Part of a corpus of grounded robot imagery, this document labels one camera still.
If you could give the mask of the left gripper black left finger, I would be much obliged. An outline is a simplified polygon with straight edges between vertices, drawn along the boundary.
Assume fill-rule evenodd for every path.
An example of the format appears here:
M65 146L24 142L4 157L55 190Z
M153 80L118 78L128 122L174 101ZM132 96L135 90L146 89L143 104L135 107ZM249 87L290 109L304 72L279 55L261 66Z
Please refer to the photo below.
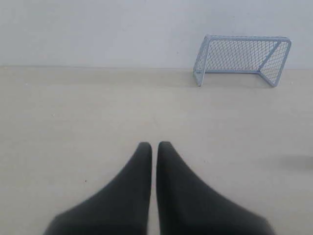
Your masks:
M152 183L152 148L141 142L99 192L56 216L46 235L145 235Z

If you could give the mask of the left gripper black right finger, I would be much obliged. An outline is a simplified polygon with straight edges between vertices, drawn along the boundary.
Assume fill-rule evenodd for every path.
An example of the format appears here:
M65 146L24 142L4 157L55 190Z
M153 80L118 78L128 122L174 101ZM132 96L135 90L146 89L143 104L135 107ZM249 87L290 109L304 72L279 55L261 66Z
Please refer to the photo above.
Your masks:
M268 221L199 178L169 141L158 145L156 196L163 235L273 235Z

